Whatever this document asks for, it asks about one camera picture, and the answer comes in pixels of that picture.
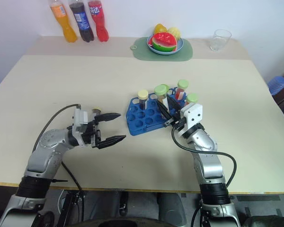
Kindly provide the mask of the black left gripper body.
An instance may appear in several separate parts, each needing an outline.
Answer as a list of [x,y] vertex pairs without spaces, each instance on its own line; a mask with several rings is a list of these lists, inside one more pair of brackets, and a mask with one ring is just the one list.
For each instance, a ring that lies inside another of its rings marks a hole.
[[85,132],[82,134],[85,145],[90,144],[92,148],[102,148],[101,132],[98,129],[98,121],[96,119],[87,124]]

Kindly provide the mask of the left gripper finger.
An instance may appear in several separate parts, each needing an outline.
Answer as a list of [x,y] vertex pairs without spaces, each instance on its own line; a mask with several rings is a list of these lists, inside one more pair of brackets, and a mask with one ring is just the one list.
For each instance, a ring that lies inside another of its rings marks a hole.
[[104,141],[97,142],[96,148],[103,149],[103,148],[113,146],[113,145],[121,142],[125,137],[126,137],[126,135],[117,135],[117,136],[112,136],[112,137],[106,138]]
[[94,117],[94,121],[99,123],[99,122],[108,122],[111,120],[114,120],[118,117],[120,117],[120,113],[103,113],[103,114],[98,114]]

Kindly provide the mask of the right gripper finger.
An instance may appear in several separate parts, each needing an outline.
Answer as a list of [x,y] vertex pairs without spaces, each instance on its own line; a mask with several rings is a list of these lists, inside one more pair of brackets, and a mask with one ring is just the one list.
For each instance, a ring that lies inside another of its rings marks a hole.
[[179,115],[181,110],[181,105],[170,95],[167,95],[169,112],[172,115]]
[[159,100],[157,100],[156,102],[157,102],[157,106],[158,106],[161,114],[167,120],[167,122],[170,122],[171,120],[173,120],[173,117],[169,113],[167,107],[162,102],[160,102]]

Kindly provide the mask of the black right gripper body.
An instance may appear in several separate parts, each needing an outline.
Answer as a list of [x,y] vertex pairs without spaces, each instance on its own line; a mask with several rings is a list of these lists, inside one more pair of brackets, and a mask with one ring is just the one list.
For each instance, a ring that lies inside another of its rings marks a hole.
[[181,118],[180,111],[176,111],[173,115],[168,112],[164,113],[166,121],[164,122],[164,127],[172,126],[176,130],[184,128],[185,119]]

